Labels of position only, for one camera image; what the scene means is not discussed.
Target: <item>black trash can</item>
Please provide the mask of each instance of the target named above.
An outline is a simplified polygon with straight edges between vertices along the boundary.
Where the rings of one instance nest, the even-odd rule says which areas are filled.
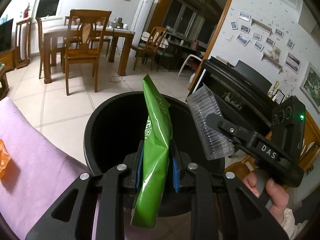
[[[192,162],[202,165],[209,172],[222,174],[224,158],[211,161],[205,158],[188,105],[166,95],[164,98],[170,104],[173,139],[178,151],[188,153]],[[142,91],[114,96],[92,113],[84,132],[84,155],[93,175],[105,173],[122,163],[126,155],[137,151],[140,140],[144,140],[147,118],[148,110]],[[133,198],[129,202],[124,200],[127,208],[131,208],[132,203]],[[159,216],[183,214],[190,207],[190,196],[166,196],[164,192]]]

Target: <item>framed picture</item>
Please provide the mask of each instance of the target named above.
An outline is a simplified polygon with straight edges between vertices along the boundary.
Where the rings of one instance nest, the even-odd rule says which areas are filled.
[[[242,36],[242,34],[240,33],[237,37],[237,41],[239,41],[243,46],[246,46],[250,40]]]
[[[245,20],[247,22],[250,22],[251,15],[250,14],[246,14],[244,12],[240,12],[239,18],[243,19],[243,20]]]
[[[256,42],[256,44],[254,45],[256,49],[258,49],[259,51],[262,51],[264,46],[260,43],[260,42]]]
[[[278,89],[274,95],[274,98],[275,98],[274,101],[277,102],[278,104],[281,104],[284,97],[285,97],[284,93],[282,93],[282,91],[280,89]]]
[[[280,31],[280,30],[278,30],[278,29],[276,29],[275,35],[277,35],[277,36],[279,36],[279,37],[283,38],[283,32],[282,32],[282,31]]]
[[[293,46],[294,46],[293,41],[292,41],[292,40],[288,40],[287,47],[288,47],[289,49],[292,49]]]
[[[287,65],[289,68],[291,68],[295,73],[298,73],[301,65],[301,61],[297,60],[296,57],[288,53],[284,64]]]
[[[257,33],[253,33],[252,38],[255,39],[255,40],[257,40],[257,41],[261,41],[262,35],[257,34]]]
[[[238,29],[238,25],[237,25],[236,22],[232,22],[231,23],[231,27],[232,27],[233,30],[237,30]]]
[[[244,33],[249,33],[250,29],[244,25],[241,25],[241,31],[243,31]]]
[[[268,44],[269,46],[273,47],[275,45],[275,42],[272,39],[267,38],[266,39],[266,44]]]
[[[320,73],[309,63],[306,75],[300,86],[314,108],[320,113]]]

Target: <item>teddy bear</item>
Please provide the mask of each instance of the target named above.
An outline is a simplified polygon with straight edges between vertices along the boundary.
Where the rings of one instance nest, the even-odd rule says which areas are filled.
[[[279,62],[280,50],[278,47],[274,46],[272,51],[269,51],[270,57],[273,58],[276,62]]]

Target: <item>orange plastic bag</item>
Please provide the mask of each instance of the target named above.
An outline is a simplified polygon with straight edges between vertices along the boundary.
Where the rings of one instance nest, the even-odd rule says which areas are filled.
[[[0,179],[4,176],[5,168],[7,167],[9,161],[11,160],[10,155],[4,147],[4,143],[0,140]]]

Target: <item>green plastic wrapper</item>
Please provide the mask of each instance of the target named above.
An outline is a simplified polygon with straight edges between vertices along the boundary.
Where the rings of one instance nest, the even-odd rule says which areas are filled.
[[[153,228],[167,177],[172,124],[170,105],[149,75],[144,77],[142,84],[149,116],[144,137],[142,188],[135,199],[131,225]]]

